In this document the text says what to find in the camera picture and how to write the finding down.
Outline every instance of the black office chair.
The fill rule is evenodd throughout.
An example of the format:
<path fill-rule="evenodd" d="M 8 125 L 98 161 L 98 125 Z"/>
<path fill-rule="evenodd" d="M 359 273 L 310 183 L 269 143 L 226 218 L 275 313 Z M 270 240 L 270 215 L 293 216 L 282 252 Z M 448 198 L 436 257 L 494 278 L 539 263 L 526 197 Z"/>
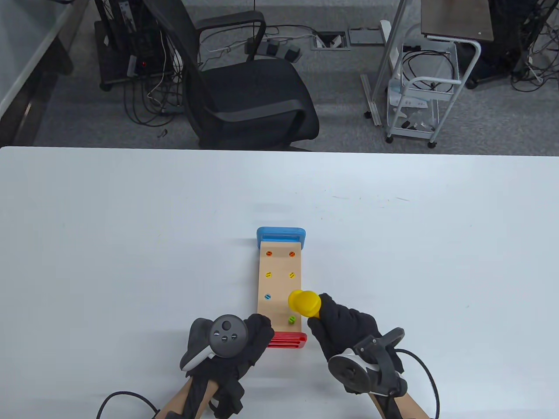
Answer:
<path fill-rule="evenodd" d="M 184 65 L 185 114 L 200 148 L 263 150 L 288 148 L 314 139 L 319 121 L 305 84 L 283 59 L 254 60 L 266 31 L 258 11 L 204 19 L 194 25 L 181 0 L 144 0 L 171 39 Z M 246 62 L 206 71 L 198 69 L 204 30 L 258 23 L 255 47 Z"/>

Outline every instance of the power strip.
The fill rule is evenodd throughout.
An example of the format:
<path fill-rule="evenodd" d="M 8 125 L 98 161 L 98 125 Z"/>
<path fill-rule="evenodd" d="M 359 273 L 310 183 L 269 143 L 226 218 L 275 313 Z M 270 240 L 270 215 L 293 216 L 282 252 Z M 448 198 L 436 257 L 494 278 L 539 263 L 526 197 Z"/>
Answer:
<path fill-rule="evenodd" d="M 245 54 L 254 47 L 254 38 L 249 38 L 245 44 Z M 302 56 L 301 48 L 293 44 L 280 44 L 274 39 L 264 40 L 258 46 L 256 55 L 283 58 L 290 63 L 296 63 Z"/>

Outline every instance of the wooden toy board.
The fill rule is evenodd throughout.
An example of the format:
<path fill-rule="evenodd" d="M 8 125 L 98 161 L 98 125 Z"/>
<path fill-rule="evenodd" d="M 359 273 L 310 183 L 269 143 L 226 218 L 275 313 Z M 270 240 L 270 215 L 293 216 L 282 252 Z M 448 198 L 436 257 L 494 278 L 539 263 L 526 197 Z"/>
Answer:
<path fill-rule="evenodd" d="M 262 241 L 257 310 L 271 320 L 276 332 L 301 333 L 301 315 L 287 304 L 289 294 L 296 289 L 301 289 L 301 243 Z M 292 325 L 291 316 L 295 316 Z"/>

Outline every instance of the chair backrest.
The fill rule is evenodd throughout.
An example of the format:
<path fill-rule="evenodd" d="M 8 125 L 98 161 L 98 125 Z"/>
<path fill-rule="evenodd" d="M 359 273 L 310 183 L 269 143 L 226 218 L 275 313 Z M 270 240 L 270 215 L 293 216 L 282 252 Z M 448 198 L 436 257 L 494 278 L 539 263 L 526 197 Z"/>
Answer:
<path fill-rule="evenodd" d="M 201 139 L 215 129 L 204 107 L 217 111 L 198 69 L 200 38 L 182 0 L 144 0 L 170 38 L 183 62 L 183 105 L 192 129 Z"/>

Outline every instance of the red toy end piece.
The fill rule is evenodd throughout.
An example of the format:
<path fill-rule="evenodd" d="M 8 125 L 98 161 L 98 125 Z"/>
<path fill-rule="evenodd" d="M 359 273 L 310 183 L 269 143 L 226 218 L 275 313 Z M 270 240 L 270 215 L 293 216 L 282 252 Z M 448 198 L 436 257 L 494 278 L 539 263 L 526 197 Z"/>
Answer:
<path fill-rule="evenodd" d="M 307 334 L 298 332 L 276 332 L 268 347 L 298 349 L 307 343 Z"/>

